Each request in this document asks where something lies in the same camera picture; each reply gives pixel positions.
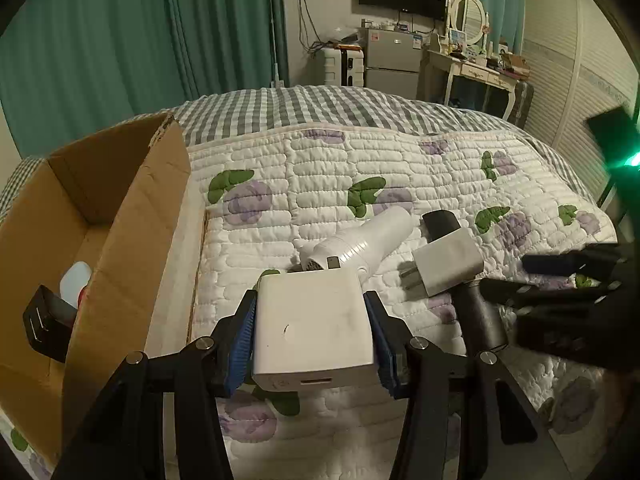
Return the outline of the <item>white square power adapter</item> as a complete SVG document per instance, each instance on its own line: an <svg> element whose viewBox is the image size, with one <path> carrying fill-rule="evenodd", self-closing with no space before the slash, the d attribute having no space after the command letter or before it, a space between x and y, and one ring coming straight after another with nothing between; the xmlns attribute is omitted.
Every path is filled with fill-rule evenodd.
<svg viewBox="0 0 640 480"><path fill-rule="evenodd" d="M252 377L271 392L362 385L376 372L363 291L352 269L260 281Z"/></svg>

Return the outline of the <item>black square charger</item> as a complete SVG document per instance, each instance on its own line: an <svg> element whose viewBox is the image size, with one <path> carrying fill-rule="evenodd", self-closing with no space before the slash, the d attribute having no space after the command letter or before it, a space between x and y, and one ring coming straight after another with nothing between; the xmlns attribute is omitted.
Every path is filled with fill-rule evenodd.
<svg viewBox="0 0 640 480"><path fill-rule="evenodd" d="M43 356L65 363L77 309L40 285L23 312L30 346Z"/></svg>

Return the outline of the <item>white handheld bottle device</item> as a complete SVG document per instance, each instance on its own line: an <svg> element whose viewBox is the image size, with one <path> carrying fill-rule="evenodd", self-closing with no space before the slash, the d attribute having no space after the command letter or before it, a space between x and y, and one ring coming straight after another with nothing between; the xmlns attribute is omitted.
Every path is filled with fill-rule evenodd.
<svg viewBox="0 0 640 480"><path fill-rule="evenodd" d="M337 231L313 248L304 249L302 267L305 271L326 270L328 259L335 257L341 269L354 270L364 283L412 230L411 214L401 206L391 206L361 226Z"/></svg>

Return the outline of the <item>white plug charger cube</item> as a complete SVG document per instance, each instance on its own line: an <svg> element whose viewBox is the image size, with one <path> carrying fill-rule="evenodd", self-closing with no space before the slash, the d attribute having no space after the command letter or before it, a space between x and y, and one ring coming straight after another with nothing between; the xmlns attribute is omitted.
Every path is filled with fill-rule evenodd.
<svg viewBox="0 0 640 480"><path fill-rule="evenodd" d="M413 253L414 266L400 277L409 286L424 286L427 297L439 295L484 271L484 258L474 238L460 228L428 242Z"/></svg>

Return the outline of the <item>black rectangular power bank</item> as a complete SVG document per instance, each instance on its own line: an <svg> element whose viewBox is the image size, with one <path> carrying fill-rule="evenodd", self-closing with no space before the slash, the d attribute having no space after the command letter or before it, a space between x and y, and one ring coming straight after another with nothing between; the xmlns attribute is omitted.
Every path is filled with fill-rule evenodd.
<svg viewBox="0 0 640 480"><path fill-rule="evenodd" d="M422 216L426 231L426 239L429 243L457 231L460 223L456 215L449 210L434 210Z"/></svg>

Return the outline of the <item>light blue earbud case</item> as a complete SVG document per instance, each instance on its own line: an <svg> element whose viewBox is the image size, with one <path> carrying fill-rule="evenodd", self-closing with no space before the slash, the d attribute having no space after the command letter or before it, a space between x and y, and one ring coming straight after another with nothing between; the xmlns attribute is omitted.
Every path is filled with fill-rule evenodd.
<svg viewBox="0 0 640 480"><path fill-rule="evenodd" d="M85 261L76 261L60 281L60 297L75 309L79 308L84 291L91 280L91 266Z"/></svg>

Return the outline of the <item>brown cardboard box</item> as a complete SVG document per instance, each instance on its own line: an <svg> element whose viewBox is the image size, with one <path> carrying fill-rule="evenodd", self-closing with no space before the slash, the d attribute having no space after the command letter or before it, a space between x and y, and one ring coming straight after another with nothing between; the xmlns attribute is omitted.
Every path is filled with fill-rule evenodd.
<svg viewBox="0 0 640 480"><path fill-rule="evenodd" d="M128 353L188 341L203 222L169 113L60 148L17 194L1 225L1 409L48 466ZM23 314L76 262L91 278L55 361L32 348Z"/></svg>

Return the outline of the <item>grey checked bedsheet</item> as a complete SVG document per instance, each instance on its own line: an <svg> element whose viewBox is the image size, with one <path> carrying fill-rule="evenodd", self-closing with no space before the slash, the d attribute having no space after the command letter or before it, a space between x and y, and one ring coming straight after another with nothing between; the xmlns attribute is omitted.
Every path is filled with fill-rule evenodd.
<svg viewBox="0 0 640 480"><path fill-rule="evenodd" d="M475 236L525 245L610 225L559 154L504 120L322 86L204 96L26 160L2 192L1 221L172 229L188 186L206 229L248 242L318 240L393 207L415 219L448 210Z"/></svg>

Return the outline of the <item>white dressing table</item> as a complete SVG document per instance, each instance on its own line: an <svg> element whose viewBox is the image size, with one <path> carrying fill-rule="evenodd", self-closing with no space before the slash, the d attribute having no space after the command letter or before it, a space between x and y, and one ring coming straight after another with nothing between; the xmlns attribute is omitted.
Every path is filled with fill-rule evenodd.
<svg viewBox="0 0 640 480"><path fill-rule="evenodd" d="M524 129L534 87L504 70L426 50L416 95L426 102L479 110Z"/></svg>

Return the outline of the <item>white suitcase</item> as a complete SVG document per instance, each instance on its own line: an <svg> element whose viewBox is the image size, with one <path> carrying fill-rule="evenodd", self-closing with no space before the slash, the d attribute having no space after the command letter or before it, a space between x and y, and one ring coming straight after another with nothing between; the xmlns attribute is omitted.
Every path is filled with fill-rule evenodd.
<svg viewBox="0 0 640 480"><path fill-rule="evenodd" d="M325 86L364 86L364 53L360 47L323 48L318 63L319 78Z"/></svg>

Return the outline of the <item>grey mini fridge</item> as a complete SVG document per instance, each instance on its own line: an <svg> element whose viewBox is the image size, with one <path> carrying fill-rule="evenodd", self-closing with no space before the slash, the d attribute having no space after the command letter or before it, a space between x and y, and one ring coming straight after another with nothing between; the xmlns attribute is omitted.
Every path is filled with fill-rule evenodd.
<svg viewBox="0 0 640 480"><path fill-rule="evenodd" d="M423 36L363 27L360 29L360 38L366 87L415 99L418 94Z"/></svg>

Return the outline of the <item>white oval mirror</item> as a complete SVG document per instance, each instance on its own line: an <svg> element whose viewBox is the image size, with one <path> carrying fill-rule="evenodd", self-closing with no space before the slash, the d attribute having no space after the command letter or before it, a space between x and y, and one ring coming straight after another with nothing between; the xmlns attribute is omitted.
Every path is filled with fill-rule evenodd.
<svg viewBox="0 0 640 480"><path fill-rule="evenodd" d="M451 0L447 26L458 37L464 35L466 44L484 44L489 29L484 4L480 0Z"/></svg>

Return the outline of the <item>teal curtain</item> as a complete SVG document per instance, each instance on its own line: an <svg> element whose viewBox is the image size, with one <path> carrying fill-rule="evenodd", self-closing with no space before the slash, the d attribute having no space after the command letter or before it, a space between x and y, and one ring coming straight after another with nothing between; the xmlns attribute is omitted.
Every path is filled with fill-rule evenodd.
<svg viewBox="0 0 640 480"><path fill-rule="evenodd" d="M283 0L1 0L1 107L22 156L267 87L287 60Z"/></svg>

